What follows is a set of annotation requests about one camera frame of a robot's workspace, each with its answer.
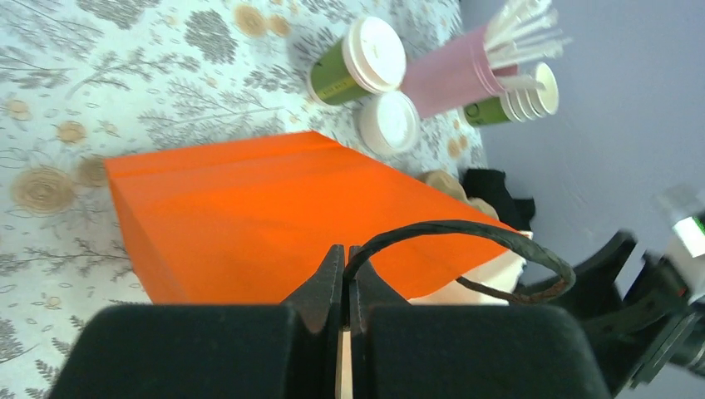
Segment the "green paper coffee cup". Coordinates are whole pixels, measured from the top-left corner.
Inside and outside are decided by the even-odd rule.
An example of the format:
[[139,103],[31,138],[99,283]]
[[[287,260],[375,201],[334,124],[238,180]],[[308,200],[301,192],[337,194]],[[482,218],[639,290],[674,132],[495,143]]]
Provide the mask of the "green paper coffee cup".
[[339,106],[395,91],[407,54],[394,28],[380,17],[360,17],[310,68],[307,89],[319,104]]

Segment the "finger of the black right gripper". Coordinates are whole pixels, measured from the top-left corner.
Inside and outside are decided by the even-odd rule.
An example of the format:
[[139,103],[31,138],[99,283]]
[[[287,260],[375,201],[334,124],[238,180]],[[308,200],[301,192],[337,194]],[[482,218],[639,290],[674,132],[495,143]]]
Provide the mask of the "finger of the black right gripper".
[[574,267],[574,286],[547,303],[563,308],[579,320],[590,320],[621,309],[622,297],[616,278],[636,245],[633,234],[619,231],[605,246]]

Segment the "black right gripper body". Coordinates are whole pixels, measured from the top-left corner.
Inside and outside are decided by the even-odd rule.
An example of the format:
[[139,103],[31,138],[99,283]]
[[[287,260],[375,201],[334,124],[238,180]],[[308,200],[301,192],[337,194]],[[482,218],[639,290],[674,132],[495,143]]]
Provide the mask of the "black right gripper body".
[[704,304],[689,302],[671,259],[646,253],[642,260],[619,307],[584,322],[613,394],[650,383],[667,365],[704,378]]

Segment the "clear white plastic cup lid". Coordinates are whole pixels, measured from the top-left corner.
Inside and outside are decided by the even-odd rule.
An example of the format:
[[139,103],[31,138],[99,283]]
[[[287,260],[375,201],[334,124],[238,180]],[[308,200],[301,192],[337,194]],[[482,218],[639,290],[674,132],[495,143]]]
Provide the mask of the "clear white plastic cup lid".
[[379,17],[360,17],[343,38],[344,65],[364,91],[395,91],[407,70],[407,55],[396,31]]

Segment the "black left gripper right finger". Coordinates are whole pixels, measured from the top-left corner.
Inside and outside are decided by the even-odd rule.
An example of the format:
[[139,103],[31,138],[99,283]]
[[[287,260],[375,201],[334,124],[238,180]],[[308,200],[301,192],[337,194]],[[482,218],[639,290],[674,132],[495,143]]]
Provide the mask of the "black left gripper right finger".
[[607,398],[588,340],[564,310],[515,306],[459,278],[511,290],[522,258],[404,253],[348,276],[348,389],[355,398]]

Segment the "orange paper gift bag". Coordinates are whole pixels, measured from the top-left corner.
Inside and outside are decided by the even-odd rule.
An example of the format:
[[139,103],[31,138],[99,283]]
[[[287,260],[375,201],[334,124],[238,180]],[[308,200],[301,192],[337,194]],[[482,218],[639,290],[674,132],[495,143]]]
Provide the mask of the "orange paper gift bag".
[[111,158],[133,268],[154,303],[280,303],[335,244],[496,220],[315,131]]

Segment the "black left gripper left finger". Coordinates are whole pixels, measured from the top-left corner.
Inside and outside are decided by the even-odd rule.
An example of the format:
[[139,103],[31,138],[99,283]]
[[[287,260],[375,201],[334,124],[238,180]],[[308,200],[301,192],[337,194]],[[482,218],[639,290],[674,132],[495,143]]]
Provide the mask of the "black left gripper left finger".
[[334,245],[279,304],[120,305],[80,333],[52,398],[337,398],[343,268]]

